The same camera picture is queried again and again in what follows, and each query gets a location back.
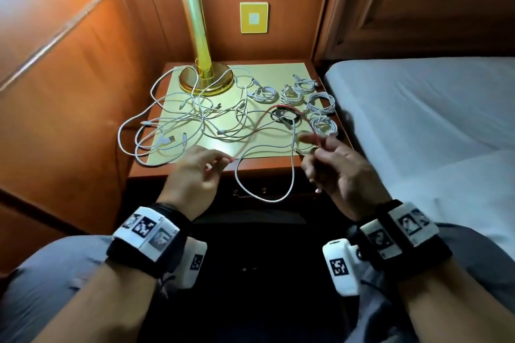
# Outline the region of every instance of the wall switch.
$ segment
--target wall switch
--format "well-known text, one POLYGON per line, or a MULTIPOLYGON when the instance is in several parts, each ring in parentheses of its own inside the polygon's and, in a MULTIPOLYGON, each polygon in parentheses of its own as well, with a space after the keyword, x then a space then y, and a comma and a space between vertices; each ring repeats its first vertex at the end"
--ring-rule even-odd
POLYGON ((268 3, 241 2, 240 22, 243 34, 268 32, 268 3))

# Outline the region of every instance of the bed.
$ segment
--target bed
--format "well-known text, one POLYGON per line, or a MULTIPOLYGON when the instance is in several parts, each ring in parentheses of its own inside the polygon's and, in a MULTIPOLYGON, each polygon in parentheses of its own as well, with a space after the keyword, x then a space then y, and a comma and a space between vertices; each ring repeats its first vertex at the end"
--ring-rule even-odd
POLYGON ((515 58, 350 60, 325 80, 393 197, 515 259, 515 58))

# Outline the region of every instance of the lamp base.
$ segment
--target lamp base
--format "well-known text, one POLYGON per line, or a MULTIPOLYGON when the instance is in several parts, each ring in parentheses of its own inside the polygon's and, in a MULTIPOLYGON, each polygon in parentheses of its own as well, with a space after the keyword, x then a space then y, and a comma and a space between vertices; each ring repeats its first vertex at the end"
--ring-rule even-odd
POLYGON ((218 95, 223 92, 226 92, 234 84, 234 76, 232 71, 228 71, 229 69, 230 68, 228 66, 222 64, 221 62, 214 62, 213 79, 200 79, 194 91, 193 86, 195 86, 195 83, 197 81, 197 74, 191 68, 184 68, 181 74, 179 75, 179 85, 181 86, 181 89, 183 91, 193 93, 194 95, 198 95, 203 91, 204 88, 208 87, 209 84, 211 84, 212 82, 220 79, 220 77, 225 73, 222 79, 217 84, 208 88, 203 93, 204 96, 218 95))

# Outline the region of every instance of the gray pants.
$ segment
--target gray pants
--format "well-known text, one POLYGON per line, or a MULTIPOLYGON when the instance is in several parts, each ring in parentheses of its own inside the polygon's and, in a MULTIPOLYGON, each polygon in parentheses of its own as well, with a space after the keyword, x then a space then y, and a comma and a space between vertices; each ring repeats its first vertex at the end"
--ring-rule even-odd
MULTIPOLYGON (((512 259, 471 229, 440 225, 440 230, 460 265, 515 312, 512 259)), ((110 236, 63 238, 42 248, 13 271, 0 303, 0 341, 33 340, 104 262, 110 241, 110 236)), ((384 275, 370 267, 361 282, 359 319, 346 341, 417 342, 395 287, 384 275)))

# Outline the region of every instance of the gold lamp stand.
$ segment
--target gold lamp stand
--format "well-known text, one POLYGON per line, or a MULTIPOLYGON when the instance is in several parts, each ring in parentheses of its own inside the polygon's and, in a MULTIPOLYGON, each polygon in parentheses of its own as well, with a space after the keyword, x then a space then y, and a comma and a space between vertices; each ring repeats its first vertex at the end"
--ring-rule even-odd
POLYGON ((212 62, 209 54, 208 39, 205 35, 204 12, 202 0, 182 0, 186 19, 190 29, 190 35, 195 49, 195 66, 199 75, 199 81, 195 90, 193 87, 197 81, 197 74, 190 68, 184 68, 179 75, 181 89, 193 94, 199 94, 204 89, 220 81, 204 91, 203 95, 212 96, 221 94, 232 87, 234 76, 229 67, 220 63, 212 62))

